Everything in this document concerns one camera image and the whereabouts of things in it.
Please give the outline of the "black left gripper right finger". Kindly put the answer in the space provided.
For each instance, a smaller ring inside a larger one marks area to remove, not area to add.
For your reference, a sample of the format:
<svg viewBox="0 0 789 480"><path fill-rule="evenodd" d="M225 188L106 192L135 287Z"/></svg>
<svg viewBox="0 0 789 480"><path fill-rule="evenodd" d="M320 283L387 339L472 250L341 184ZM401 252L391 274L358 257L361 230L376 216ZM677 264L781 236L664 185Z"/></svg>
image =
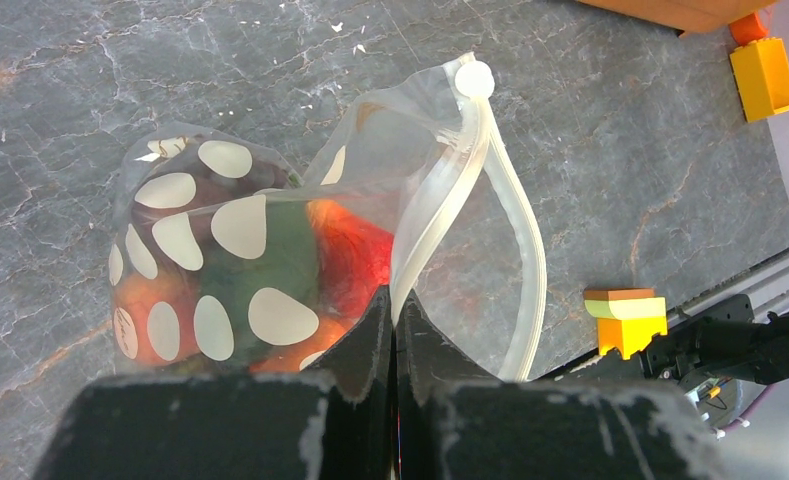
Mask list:
<svg viewBox="0 0 789 480"><path fill-rule="evenodd" d="M504 382L467 357L415 294L395 329L399 479L723 479L717 442L673 385Z"/></svg>

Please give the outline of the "red toy strawberry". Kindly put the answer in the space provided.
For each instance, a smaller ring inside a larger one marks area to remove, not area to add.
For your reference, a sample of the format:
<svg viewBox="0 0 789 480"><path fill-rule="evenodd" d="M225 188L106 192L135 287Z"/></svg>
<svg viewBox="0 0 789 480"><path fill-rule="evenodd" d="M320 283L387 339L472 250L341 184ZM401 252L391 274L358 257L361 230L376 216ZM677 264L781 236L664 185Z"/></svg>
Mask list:
<svg viewBox="0 0 789 480"><path fill-rule="evenodd" d="M319 252L323 302L344 319L362 316L390 281L393 234L330 199L312 200L307 218Z"/></svg>

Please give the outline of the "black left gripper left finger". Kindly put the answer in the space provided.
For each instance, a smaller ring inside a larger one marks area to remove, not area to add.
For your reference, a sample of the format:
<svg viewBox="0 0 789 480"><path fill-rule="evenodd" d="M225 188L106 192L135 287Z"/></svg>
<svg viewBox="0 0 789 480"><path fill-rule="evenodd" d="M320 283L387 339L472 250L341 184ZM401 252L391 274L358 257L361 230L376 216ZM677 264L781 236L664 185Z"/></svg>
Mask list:
<svg viewBox="0 0 789 480"><path fill-rule="evenodd" d="M297 373L127 375L87 385L38 479L387 479L390 295Z"/></svg>

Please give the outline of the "pink toy peach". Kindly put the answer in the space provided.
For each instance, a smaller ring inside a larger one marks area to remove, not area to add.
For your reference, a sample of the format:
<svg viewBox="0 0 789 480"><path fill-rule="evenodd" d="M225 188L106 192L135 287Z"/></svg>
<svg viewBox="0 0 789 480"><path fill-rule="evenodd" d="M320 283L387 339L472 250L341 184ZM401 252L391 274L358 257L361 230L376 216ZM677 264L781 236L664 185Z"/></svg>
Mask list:
<svg viewBox="0 0 789 480"><path fill-rule="evenodd" d="M193 316L198 284L160 272L147 279L133 273L112 290L113 330L123 355L140 365L160 367L200 352Z"/></svg>

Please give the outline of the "orange toy pumpkin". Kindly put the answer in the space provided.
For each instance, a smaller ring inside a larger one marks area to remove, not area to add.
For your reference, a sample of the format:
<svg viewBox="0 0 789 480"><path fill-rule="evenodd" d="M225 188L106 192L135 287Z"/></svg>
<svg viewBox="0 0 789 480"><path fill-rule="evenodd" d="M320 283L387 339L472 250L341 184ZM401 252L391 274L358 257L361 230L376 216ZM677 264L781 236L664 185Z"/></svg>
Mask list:
<svg viewBox="0 0 789 480"><path fill-rule="evenodd" d="M355 321L351 319L323 315L319 319L317 331L308 339L276 347L263 361L250 365L248 371L299 372L335 345L354 325Z"/></svg>

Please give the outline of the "dark purple grape bunch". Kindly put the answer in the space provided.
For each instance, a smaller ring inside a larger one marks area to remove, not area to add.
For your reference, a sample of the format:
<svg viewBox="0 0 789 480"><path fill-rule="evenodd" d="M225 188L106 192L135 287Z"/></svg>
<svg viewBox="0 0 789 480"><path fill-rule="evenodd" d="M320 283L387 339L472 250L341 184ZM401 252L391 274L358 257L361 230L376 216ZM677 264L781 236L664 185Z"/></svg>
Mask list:
<svg viewBox="0 0 789 480"><path fill-rule="evenodd" d="M255 160L247 175L222 176L203 165L151 175L134 192L129 212L134 223L148 224L173 214L221 204L268 188L292 188L291 172Z"/></svg>

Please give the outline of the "clear dotted zip top bag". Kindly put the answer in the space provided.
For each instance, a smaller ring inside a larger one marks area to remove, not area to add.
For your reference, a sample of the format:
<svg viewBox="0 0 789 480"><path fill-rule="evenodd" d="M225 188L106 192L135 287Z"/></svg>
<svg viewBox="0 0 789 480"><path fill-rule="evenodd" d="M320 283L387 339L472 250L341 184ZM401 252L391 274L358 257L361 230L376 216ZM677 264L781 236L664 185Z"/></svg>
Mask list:
<svg viewBox="0 0 789 480"><path fill-rule="evenodd" d="M546 255L467 53L360 95L304 172L275 150L171 123L121 163L108 254L125 372L297 372L377 292L396 326L421 306L506 381L532 368Z"/></svg>

